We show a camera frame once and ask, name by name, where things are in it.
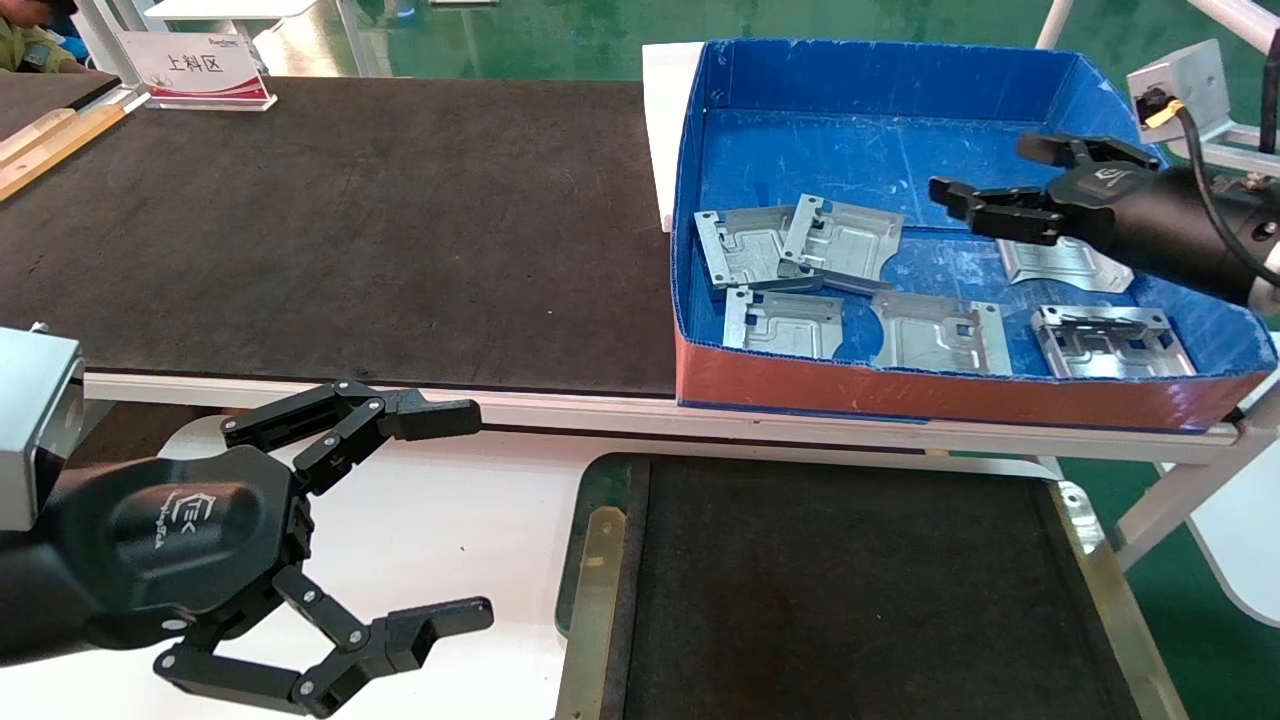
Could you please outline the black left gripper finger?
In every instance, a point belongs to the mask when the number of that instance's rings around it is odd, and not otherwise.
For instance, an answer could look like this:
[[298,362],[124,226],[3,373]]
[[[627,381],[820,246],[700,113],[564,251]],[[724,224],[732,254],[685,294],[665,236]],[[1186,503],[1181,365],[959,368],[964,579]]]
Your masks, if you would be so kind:
[[481,428],[481,407],[468,398],[436,402],[417,389],[378,391],[335,380],[225,420],[221,436],[229,448],[268,454],[314,437],[294,457],[293,475],[305,493],[320,496],[389,439],[474,436]]
[[494,623],[490,600],[471,597],[403,609],[362,624],[298,568],[271,578],[268,596],[325,635],[332,651],[305,671],[216,655],[227,630],[196,632],[156,659],[154,671],[187,694],[283,714],[329,719],[376,679],[421,669],[444,638]]

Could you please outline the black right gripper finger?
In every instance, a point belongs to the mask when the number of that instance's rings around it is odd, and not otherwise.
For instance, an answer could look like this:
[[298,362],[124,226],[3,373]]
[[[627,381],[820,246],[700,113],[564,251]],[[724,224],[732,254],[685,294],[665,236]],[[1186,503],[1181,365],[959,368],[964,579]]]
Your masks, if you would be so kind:
[[1028,161],[1057,168],[1106,161],[1129,163],[1147,170],[1161,168],[1156,156],[1110,136],[1025,133],[1018,140],[1018,155]]
[[1018,243],[1052,246],[1064,215],[1046,192],[1036,187],[979,190],[943,177],[929,179],[929,199],[973,234]]

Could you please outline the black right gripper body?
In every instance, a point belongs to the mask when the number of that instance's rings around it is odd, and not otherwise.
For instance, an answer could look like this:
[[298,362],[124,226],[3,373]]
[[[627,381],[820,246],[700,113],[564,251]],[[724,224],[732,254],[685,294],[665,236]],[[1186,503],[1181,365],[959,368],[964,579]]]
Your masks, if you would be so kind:
[[1164,170],[1075,167],[1048,184],[1048,236],[1082,241],[1107,258],[1166,258],[1169,237],[1153,208]]

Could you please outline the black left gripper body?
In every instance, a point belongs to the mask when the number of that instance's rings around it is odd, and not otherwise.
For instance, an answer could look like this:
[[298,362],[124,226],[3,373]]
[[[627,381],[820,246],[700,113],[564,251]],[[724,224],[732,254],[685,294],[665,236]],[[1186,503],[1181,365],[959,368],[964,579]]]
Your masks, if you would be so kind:
[[55,496],[55,550],[92,647],[246,629],[273,609],[271,578],[308,557],[312,532],[292,470],[251,447],[124,462]]

